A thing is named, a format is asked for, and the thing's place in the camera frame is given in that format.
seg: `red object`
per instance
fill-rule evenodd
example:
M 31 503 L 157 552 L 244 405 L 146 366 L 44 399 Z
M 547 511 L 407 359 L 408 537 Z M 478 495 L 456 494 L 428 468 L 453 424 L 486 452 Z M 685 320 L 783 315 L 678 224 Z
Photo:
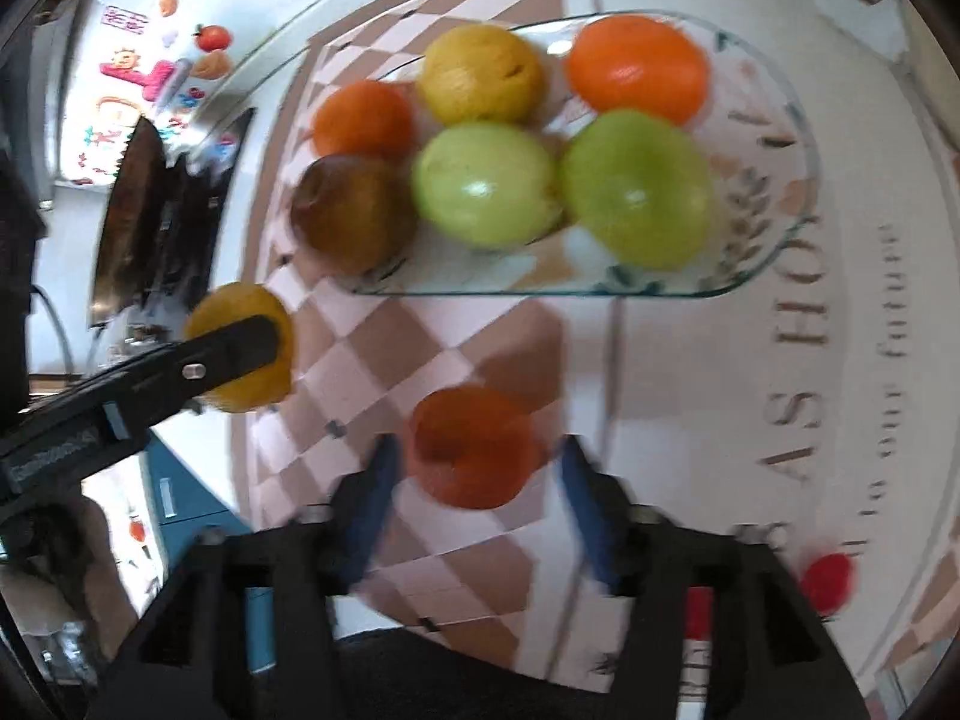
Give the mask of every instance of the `red object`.
M 713 590 L 690 587 L 686 591 L 686 633 L 683 638 L 709 641 L 713 627 Z
M 467 384 L 416 404 L 406 461 L 424 492 L 458 509 L 496 509 L 544 463 L 533 421 L 512 397 Z
M 147 541 L 147 529 L 143 527 L 143 523 L 138 519 L 131 519 L 130 521 L 130 536 L 131 538 L 139 544 Z
M 853 558 L 834 552 L 808 565 L 800 579 L 800 589 L 821 617 L 829 617 L 851 599 L 855 577 Z
M 710 64 L 675 26 L 620 14 L 580 31 L 566 57 L 566 76 L 599 113 L 634 108 L 679 127 L 707 101 Z
M 225 26 L 203 26 L 198 23 L 197 31 L 193 33 L 193 36 L 198 49 L 207 53 L 228 49 L 230 44 L 233 43 L 233 35 L 229 33 Z

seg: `blue cabinet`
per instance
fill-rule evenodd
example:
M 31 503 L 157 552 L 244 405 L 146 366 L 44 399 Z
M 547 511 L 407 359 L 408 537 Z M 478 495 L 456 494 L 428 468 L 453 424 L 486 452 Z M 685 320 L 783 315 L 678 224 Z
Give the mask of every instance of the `blue cabinet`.
M 146 449 L 157 524 L 222 512 L 224 505 L 156 436 Z

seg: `red apple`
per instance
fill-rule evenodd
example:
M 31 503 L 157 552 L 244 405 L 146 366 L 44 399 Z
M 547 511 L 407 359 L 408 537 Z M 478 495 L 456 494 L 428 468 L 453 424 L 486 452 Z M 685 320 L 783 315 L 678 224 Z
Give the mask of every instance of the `red apple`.
M 216 52 L 216 50 L 227 49 L 233 42 L 233 35 L 225 26 L 203 26 L 197 25 L 197 31 L 193 33 L 198 49 L 202 52 Z

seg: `screw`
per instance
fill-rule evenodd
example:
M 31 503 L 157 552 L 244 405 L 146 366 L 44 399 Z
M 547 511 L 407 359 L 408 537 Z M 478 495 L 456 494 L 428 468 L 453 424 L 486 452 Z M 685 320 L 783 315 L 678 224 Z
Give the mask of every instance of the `screw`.
M 206 546 L 219 546 L 226 540 L 227 534 L 224 532 L 223 528 L 218 528 L 215 525 L 210 525 L 200 531 L 200 543 L 205 544 Z
M 205 377 L 206 366 L 202 362 L 189 362 L 189 364 L 184 365 L 182 373 L 184 374 L 184 379 L 187 381 L 197 381 Z

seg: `glass tray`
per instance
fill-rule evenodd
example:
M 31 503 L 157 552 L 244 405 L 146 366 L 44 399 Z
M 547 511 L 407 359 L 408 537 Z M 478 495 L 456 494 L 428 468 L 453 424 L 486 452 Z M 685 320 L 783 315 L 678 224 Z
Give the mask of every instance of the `glass tray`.
M 758 50 L 730 32 L 678 13 L 637 11 L 678 26 L 707 52 L 712 90 L 685 129 L 709 159 L 717 203 L 709 240 L 679 271 L 618 263 L 579 226 L 513 251 L 473 250 L 426 221 L 414 242 L 383 266 L 340 286 L 359 295 L 723 295 L 769 266 L 816 204 L 819 159 L 803 108 L 789 82 Z M 562 60 L 576 34 L 606 14 L 517 28 L 542 52 L 550 87 L 529 129 L 559 155 L 596 114 L 566 84 Z M 416 100 L 422 59 L 383 80 L 404 85 L 416 109 L 418 145 L 440 124 Z

